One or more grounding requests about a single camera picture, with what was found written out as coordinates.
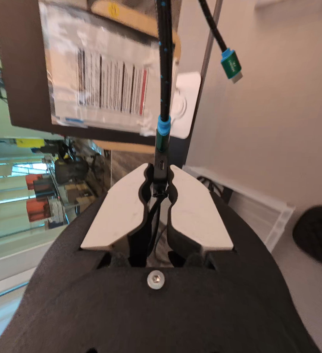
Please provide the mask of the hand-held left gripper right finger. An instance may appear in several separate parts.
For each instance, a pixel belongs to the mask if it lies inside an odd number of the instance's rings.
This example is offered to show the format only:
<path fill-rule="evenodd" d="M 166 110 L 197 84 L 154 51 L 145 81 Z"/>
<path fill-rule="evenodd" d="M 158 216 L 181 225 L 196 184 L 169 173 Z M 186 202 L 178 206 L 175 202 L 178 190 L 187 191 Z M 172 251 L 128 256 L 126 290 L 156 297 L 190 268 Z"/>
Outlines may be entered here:
<path fill-rule="evenodd" d="M 171 165 L 168 170 L 167 242 L 182 259 L 234 249 L 210 191 L 196 178 Z"/>

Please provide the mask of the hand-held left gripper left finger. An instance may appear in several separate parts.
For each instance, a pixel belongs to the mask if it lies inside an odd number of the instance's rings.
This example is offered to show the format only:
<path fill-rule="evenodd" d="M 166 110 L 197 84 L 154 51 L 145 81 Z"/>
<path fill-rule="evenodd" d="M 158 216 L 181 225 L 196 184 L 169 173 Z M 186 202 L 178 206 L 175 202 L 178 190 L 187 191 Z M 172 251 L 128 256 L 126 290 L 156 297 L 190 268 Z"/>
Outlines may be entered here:
<path fill-rule="evenodd" d="M 121 253 L 132 267 L 146 267 L 153 175 L 153 165 L 144 163 L 109 189 L 81 243 L 82 250 Z"/>

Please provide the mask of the black hdmi adapter with cable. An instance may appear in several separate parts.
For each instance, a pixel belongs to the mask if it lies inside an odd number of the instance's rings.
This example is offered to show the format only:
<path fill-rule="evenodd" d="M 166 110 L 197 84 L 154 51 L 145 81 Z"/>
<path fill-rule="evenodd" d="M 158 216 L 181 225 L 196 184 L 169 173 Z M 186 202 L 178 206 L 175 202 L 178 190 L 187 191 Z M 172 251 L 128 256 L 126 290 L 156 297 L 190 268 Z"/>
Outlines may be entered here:
<path fill-rule="evenodd" d="M 162 202 L 167 198 L 167 184 L 168 184 L 168 152 L 160 151 L 157 147 L 155 148 L 154 154 L 154 176 L 152 183 L 152 197 L 155 199 L 149 211 L 149 219 L 151 224 L 154 222 L 154 227 L 151 228 L 151 238 L 147 248 L 147 257 L 154 250 L 154 246 L 157 239 L 157 233 L 159 229 L 159 219 L 161 213 Z"/>

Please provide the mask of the clear plastic bin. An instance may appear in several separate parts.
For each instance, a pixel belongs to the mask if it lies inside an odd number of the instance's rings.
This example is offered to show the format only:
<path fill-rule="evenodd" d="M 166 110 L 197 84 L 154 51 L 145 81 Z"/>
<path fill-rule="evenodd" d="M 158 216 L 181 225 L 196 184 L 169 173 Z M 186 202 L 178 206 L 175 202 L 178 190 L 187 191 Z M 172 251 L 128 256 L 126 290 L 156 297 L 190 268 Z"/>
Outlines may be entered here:
<path fill-rule="evenodd" d="M 229 206 L 256 232 L 270 252 L 274 250 L 295 212 L 294 205 L 245 187 L 204 167 L 184 165 L 183 170 L 232 190 Z"/>

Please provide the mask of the black bag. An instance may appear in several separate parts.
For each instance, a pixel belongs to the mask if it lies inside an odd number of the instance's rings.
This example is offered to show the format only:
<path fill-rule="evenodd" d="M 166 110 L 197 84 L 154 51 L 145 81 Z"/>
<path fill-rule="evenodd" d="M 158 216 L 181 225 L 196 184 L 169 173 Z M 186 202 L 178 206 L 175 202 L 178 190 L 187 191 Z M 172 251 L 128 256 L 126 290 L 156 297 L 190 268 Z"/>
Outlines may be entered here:
<path fill-rule="evenodd" d="M 58 159 L 54 163 L 54 168 L 55 179 L 59 185 L 84 181 L 89 171 L 88 162 L 85 160 Z"/>

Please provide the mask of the orange storage bin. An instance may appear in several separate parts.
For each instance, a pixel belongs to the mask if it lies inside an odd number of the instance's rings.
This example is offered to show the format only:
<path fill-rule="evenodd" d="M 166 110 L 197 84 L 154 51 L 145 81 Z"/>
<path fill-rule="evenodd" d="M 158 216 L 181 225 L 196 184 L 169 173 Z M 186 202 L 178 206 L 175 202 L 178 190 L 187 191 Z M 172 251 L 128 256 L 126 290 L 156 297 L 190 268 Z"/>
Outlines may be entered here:
<path fill-rule="evenodd" d="M 25 176 L 28 190 L 34 190 L 35 186 L 50 184 L 52 179 L 49 174 L 28 174 Z"/>
<path fill-rule="evenodd" d="M 28 199 L 26 201 L 26 210 L 30 223 L 51 217 L 50 205 L 47 198 L 39 200 L 36 198 Z"/>

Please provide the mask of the wood framed paper sign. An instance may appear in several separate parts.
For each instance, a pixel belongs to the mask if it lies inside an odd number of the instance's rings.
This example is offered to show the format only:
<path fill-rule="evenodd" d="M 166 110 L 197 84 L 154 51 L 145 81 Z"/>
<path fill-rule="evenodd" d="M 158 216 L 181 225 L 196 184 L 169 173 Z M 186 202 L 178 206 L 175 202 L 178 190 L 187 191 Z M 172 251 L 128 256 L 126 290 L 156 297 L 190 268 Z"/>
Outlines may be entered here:
<path fill-rule="evenodd" d="M 180 39 L 172 1 L 0 1 L 0 59 L 12 126 L 116 143 L 155 144 L 173 98 Z"/>

